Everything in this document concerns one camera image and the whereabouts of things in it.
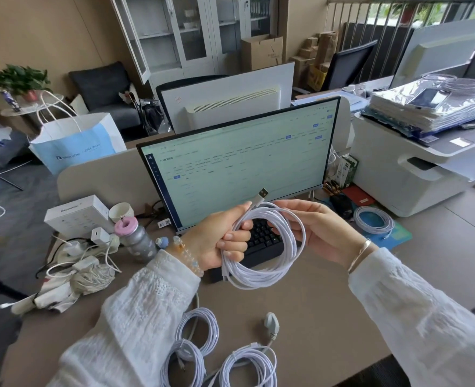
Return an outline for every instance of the white monitor back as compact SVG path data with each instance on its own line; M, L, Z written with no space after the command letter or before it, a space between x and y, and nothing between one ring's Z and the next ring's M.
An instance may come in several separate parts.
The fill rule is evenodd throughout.
M175 133L288 108L294 66L290 62L162 91Z
M424 73L465 64L475 50L475 19L415 29L391 88L410 83Z

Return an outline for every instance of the woman's left hand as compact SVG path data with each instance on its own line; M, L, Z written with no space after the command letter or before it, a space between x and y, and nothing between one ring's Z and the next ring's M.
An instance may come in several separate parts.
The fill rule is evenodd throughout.
M224 212L210 214L182 236L186 249L198 260L202 270L221 266L221 250L227 258L236 262L245 257L253 222L244 221L237 231L233 231L232 227L251 204L248 201Z

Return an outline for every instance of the printer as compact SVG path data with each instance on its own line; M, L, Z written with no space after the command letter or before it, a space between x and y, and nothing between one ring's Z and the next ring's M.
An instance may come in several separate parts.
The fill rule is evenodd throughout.
M354 183L394 214L408 217L475 184L475 128L450 129L417 143L357 113L350 155Z

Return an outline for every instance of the label sticker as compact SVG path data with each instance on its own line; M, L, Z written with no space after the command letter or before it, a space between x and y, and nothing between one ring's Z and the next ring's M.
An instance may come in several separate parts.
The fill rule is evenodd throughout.
M162 221L159 221L158 222L158 227L159 228L164 228L164 227L167 227L168 225L171 224L171 219L168 217L167 219L165 220L162 220Z
M438 137L435 137L435 136L427 136L427 137L422 137L419 140L422 141L422 142L430 143L430 142L440 140L440 139Z
M469 146L470 144L472 144L472 141L468 141L465 138L461 138L461 137L455 138L451 140L450 142L462 148L465 148L466 146Z

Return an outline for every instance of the white lace sleeve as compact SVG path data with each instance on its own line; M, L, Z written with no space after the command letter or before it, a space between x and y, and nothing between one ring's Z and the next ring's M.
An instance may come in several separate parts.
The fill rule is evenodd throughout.
M388 250L369 255L349 286L413 387L475 386L475 315Z
M199 283L161 250L105 301L98 323L65 351L49 386L159 386L176 327Z

